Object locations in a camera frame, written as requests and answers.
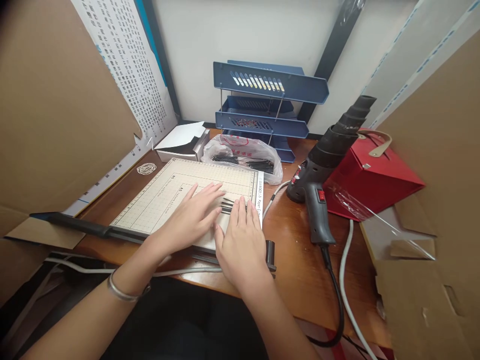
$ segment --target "silver bracelet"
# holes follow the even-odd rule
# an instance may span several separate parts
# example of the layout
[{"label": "silver bracelet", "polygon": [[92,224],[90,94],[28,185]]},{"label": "silver bracelet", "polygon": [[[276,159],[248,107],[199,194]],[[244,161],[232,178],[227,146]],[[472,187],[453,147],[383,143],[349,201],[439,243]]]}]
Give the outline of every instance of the silver bracelet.
[{"label": "silver bracelet", "polygon": [[117,298],[119,298],[120,300],[129,302],[129,303],[136,302],[138,299],[140,299],[142,296],[144,296],[146,293],[148,293],[150,291],[150,289],[152,288],[150,286],[150,283],[148,283],[148,285],[146,286],[145,290],[143,290],[141,295],[139,295],[139,296],[128,295],[128,294],[124,293],[123,291],[120,291],[119,288],[115,286],[115,284],[114,284],[114,274],[115,274],[116,271],[117,270],[115,270],[114,272],[112,272],[110,274],[106,284],[108,286],[108,290],[110,290],[110,292],[113,295],[115,295]]}]

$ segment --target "dark clothing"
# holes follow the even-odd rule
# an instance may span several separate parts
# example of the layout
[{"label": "dark clothing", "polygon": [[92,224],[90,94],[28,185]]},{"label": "dark clothing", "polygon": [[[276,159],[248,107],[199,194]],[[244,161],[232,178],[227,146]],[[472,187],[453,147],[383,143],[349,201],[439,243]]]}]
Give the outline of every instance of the dark clothing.
[{"label": "dark clothing", "polygon": [[268,359],[241,299],[173,278],[154,278],[102,360]]}]

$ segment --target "white box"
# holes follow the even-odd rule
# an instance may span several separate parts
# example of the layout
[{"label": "white box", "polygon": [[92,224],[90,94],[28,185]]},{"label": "white box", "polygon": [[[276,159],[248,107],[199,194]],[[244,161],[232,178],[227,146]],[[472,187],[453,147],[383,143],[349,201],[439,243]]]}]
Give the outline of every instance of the white box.
[{"label": "white box", "polygon": [[210,129],[202,125],[203,122],[198,122],[175,127],[155,147],[160,160],[166,163],[171,158],[179,158],[199,162],[204,154],[204,146],[210,141]]}]

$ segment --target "desk organizer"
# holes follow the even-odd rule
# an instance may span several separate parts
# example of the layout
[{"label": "desk organizer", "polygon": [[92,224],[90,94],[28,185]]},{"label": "desk organizer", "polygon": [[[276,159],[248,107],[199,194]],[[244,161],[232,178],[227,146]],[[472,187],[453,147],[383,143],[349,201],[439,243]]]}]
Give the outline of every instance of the desk organizer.
[{"label": "desk organizer", "polygon": [[[304,139],[309,134],[290,100],[321,105],[329,95],[327,81],[305,76],[301,67],[236,60],[213,63],[213,86],[220,89],[216,127],[224,134],[262,140],[287,163],[295,160],[287,138]],[[222,90],[232,91],[225,102]],[[268,98],[233,96],[233,92]]]}]

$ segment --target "plastic wrap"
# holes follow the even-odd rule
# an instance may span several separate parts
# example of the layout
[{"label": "plastic wrap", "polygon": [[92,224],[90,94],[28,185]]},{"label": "plastic wrap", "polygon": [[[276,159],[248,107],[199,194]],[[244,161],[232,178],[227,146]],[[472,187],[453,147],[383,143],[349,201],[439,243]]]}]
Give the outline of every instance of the plastic wrap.
[{"label": "plastic wrap", "polygon": [[222,164],[244,169],[245,166],[225,161],[213,161],[213,156],[238,156],[239,161],[245,158],[250,160],[269,160],[273,163],[273,174],[264,172],[264,179],[270,185],[278,185],[284,176],[282,164],[277,151],[261,140],[233,135],[216,135],[203,149],[202,163]]},{"label": "plastic wrap", "polygon": [[363,223],[364,228],[376,230],[379,229],[378,234],[382,234],[382,236],[385,237],[385,239],[383,239],[382,246],[385,246],[387,243],[388,251],[391,251],[390,248],[393,244],[393,241],[399,241],[397,243],[397,247],[399,247],[403,252],[410,252],[413,257],[427,260],[436,259],[434,253],[427,251],[425,248],[416,243],[425,239],[431,239],[430,237],[422,234],[416,234],[406,229],[401,229],[400,224],[396,224],[393,220],[389,221],[386,218],[374,213],[367,206],[350,195],[347,190],[333,181],[327,181],[324,185],[324,189],[331,192],[334,195],[335,200],[338,201],[342,207],[347,209],[353,216],[359,219]]},{"label": "plastic wrap", "polygon": [[343,17],[340,22],[340,25],[345,24],[349,18],[350,15],[357,9],[362,9],[365,5],[365,0],[344,0],[342,1],[343,5]]}]

